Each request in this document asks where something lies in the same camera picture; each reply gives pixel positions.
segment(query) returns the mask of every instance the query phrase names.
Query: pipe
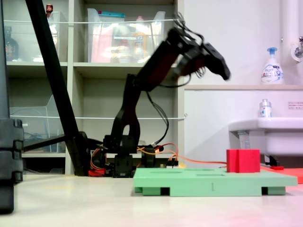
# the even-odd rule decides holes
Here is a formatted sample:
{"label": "pipe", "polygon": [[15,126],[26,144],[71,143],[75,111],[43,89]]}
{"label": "pipe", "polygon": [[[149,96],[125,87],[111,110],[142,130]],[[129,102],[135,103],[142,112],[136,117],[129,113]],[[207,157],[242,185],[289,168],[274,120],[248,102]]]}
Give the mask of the pipe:
{"label": "pipe", "polygon": [[299,44],[299,0],[281,0],[282,54],[281,65],[286,84],[302,83],[298,74],[298,62],[294,60],[294,49]]}

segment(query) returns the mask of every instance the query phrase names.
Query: sink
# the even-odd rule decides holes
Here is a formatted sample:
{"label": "sink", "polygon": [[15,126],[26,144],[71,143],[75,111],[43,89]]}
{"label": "sink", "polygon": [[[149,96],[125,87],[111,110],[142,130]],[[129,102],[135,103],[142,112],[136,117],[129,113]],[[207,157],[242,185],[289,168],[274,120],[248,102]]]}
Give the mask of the sink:
{"label": "sink", "polygon": [[303,155],[302,117],[244,120],[231,123],[229,131],[239,135],[241,148],[260,149],[261,154],[272,156]]}

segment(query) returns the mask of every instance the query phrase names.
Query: red cube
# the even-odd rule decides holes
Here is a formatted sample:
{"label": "red cube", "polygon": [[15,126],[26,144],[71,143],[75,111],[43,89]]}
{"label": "red cube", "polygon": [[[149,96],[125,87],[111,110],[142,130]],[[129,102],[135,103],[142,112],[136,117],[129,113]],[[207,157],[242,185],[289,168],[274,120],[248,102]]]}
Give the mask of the red cube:
{"label": "red cube", "polygon": [[260,150],[258,149],[230,149],[227,155],[228,173],[259,173]]}

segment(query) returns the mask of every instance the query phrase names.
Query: floor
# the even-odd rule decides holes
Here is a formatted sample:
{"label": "floor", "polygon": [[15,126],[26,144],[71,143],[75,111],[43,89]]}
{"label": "floor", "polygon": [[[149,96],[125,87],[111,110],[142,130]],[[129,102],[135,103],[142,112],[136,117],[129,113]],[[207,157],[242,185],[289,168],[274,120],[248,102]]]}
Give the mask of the floor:
{"label": "floor", "polygon": [[132,179],[32,175],[0,227],[302,227],[303,185],[286,196],[142,197]]}

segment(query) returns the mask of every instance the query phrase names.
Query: green platform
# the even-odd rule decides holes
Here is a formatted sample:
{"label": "green platform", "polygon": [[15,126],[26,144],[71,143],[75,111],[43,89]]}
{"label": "green platform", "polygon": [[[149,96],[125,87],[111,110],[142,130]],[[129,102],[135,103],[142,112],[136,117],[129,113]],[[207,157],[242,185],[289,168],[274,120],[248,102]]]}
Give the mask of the green platform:
{"label": "green platform", "polygon": [[135,192],[170,196],[261,196],[285,195],[285,186],[297,178],[269,171],[227,173],[225,168],[138,168]]}

